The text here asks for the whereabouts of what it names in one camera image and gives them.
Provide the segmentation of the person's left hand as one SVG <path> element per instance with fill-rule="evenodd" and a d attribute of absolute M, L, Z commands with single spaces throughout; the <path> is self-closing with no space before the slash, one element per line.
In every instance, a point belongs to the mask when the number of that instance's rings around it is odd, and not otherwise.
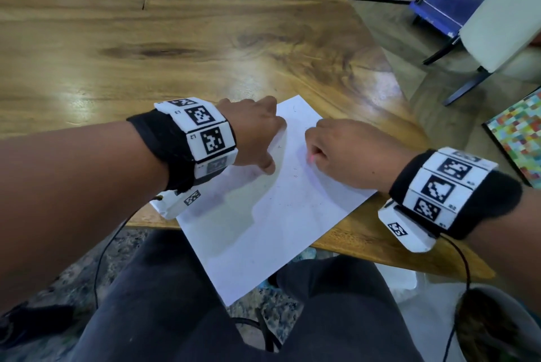
<path fill-rule="evenodd" d="M 271 142 L 286 127 L 285 119 L 276 114 L 277 104 L 273 96 L 258 101 L 222 99 L 217 103 L 216 108 L 227 119 L 235 135 L 238 149 L 235 166 L 257 166 L 259 157 L 268 152 Z"/>

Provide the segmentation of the person's right hand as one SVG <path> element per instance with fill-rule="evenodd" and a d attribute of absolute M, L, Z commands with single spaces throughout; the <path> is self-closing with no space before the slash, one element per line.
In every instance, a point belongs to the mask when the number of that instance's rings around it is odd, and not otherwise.
<path fill-rule="evenodd" d="M 349 187 L 388 194 L 402 170 L 420 153 L 368 123 L 335 120 L 336 161 L 329 169 L 318 170 Z"/>

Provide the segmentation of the white paper sheet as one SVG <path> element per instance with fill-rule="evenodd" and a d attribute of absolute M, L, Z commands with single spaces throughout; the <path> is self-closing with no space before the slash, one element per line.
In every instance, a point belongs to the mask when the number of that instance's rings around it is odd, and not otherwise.
<path fill-rule="evenodd" d="M 307 162 L 305 131 L 321 116 L 301 97 L 277 106 L 286 130 L 269 147 L 273 175 L 230 166 L 176 219 L 225 306 L 249 293 L 374 193 Z"/>

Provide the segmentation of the person's left forearm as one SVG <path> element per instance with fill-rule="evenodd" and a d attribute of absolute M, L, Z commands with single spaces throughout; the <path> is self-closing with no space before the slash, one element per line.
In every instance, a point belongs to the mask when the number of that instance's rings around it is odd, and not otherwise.
<path fill-rule="evenodd" d="M 0 140 L 0 313 L 44 290 L 168 179 L 127 121 Z"/>

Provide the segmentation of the person's right forearm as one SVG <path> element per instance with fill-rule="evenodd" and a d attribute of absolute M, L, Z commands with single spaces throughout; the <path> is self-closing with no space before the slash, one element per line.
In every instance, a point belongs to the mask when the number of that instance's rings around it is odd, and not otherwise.
<path fill-rule="evenodd" d="M 516 208 L 481 222 L 466 243 L 541 317 L 541 190 L 523 189 Z"/>

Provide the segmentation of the black wristband with marker tiles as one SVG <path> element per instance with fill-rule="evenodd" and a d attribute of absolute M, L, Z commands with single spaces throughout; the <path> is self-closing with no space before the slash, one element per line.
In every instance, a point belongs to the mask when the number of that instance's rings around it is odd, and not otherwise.
<path fill-rule="evenodd" d="M 524 187 L 498 170 L 496 162 L 451 147 L 414 157 L 392 184 L 394 214 L 430 236 L 465 240 L 481 222 L 518 207 Z"/>
<path fill-rule="evenodd" d="M 236 138 L 226 117 L 199 98 L 161 101 L 127 118 L 146 147 L 168 168 L 166 191 L 186 192 L 234 163 Z"/>

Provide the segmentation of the white plastic bag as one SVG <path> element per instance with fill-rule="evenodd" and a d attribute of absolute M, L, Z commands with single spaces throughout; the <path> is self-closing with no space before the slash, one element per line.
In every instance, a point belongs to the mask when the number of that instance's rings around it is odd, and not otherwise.
<path fill-rule="evenodd" d="M 416 290 L 419 286 L 417 272 L 403 268 L 375 263 L 383 279 L 391 290 Z"/>

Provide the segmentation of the colourful checkered board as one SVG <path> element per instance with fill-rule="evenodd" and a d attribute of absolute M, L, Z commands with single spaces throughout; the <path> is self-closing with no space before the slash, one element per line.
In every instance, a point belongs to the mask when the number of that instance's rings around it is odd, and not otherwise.
<path fill-rule="evenodd" d="M 520 179 L 541 189 L 541 86 L 482 126 Z"/>

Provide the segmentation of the white chair with black legs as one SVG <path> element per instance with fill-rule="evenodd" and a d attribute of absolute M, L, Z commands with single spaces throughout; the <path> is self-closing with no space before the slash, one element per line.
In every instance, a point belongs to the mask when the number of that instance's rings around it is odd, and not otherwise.
<path fill-rule="evenodd" d="M 485 0 L 456 37 L 423 61 L 430 65 L 462 45 L 479 64 L 477 74 L 443 102 L 448 106 L 495 73 L 541 84 L 541 0 Z"/>

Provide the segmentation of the white round bin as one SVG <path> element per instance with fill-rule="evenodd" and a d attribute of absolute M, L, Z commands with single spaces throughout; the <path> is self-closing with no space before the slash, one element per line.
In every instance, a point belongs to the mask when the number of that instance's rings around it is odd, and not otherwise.
<path fill-rule="evenodd" d="M 479 288 L 459 299 L 454 329 L 465 362 L 541 362 L 541 345 L 527 339 L 503 306 Z"/>

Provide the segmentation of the person's black shoe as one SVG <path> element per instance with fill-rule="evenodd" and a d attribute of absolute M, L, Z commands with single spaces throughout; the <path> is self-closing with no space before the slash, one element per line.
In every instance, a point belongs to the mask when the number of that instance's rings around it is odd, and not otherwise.
<path fill-rule="evenodd" d="M 64 333 L 73 324 L 75 311 L 76 307 L 69 304 L 17 305 L 0 314 L 0 350 Z"/>

